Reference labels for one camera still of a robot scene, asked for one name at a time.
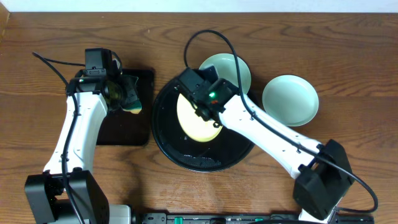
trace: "black plate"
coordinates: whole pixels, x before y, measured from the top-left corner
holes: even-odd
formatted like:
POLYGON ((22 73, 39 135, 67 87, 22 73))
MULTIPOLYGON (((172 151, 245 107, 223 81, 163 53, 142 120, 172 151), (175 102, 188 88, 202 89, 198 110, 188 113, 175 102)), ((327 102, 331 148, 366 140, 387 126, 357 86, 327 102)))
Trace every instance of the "black plate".
POLYGON ((109 112, 99 129, 97 145, 141 146, 149 140, 150 114, 154 99, 154 72, 123 69, 123 75, 138 77, 137 92, 142 110, 139 114, 132 114, 122 109, 109 112))
MULTIPOLYGON (((154 103, 152 133, 160 150, 177 165, 200 172, 227 169, 250 152, 254 144, 226 127, 209 142, 197 142, 188 137, 178 121, 179 92, 175 79, 163 87, 154 103)), ((249 98, 257 104, 251 92, 249 98)))

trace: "pale yellow disc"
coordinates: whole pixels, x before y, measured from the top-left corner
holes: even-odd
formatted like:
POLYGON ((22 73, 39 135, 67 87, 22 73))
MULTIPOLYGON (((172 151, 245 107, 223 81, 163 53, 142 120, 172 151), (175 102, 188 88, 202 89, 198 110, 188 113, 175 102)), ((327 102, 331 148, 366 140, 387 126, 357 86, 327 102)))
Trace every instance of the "pale yellow disc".
POLYGON ((204 121, 196 115, 195 109, 192 108, 189 101, 181 94, 177 100, 177 116, 185 134, 198 142, 213 140, 222 128, 222 126, 215 128, 213 127, 214 121, 204 121))

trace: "white backdrop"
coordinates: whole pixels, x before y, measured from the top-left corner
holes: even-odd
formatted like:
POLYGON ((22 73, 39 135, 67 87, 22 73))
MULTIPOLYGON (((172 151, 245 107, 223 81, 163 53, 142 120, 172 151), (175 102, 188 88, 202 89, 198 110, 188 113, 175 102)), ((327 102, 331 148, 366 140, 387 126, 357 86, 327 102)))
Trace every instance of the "white backdrop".
POLYGON ((398 12, 398 0, 0 0, 10 12, 398 12))

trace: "round black plate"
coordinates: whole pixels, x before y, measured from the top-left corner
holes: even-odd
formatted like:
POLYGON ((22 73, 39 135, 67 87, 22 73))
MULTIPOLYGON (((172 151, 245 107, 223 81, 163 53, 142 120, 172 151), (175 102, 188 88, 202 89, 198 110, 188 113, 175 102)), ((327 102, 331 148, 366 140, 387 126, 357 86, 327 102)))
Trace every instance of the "round black plate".
MULTIPOLYGON (((174 163, 186 169, 213 172, 227 169, 250 152, 254 144, 226 127, 209 142, 197 142, 188 137, 178 121, 175 79, 157 95, 152 110, 152 132, 160 150, 174 163)), ((251 92, 250 99, 257 103, 251 92)))

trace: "wooden table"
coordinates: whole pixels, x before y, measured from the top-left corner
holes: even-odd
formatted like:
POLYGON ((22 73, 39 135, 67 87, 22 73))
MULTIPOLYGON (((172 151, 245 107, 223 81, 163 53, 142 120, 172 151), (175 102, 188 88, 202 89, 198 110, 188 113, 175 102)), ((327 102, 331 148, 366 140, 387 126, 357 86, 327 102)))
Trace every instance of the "wooden table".
MULTIPOLYGON (((0 223, 32 223, 26 177, 50 159, 65 118, 61 80, 34 58, 84 62, 84 49, 115 51, 127 68, 156 69, 155 94, 183 69, 183 47, 201 29, 222 31, 252 71, 252 89, 282 74, 304 77, 320 96, 313 121, 295 128, 344 145, 354 173, 377 193, 379 224, 398 222, 398 14, 12 13, 0 45, 0 223)), ((195 40, 192 67, 226 44, 195 40)), ((78 68, 56 67, 70 79, 78 68)), ((96 148, 94 176, 110 203, 140 212, 300 212, 294 181, 255 147, 222 172, 197 173, 145 147, 96 148)), ((354 184, 342 206, 369 208, 354 184)))

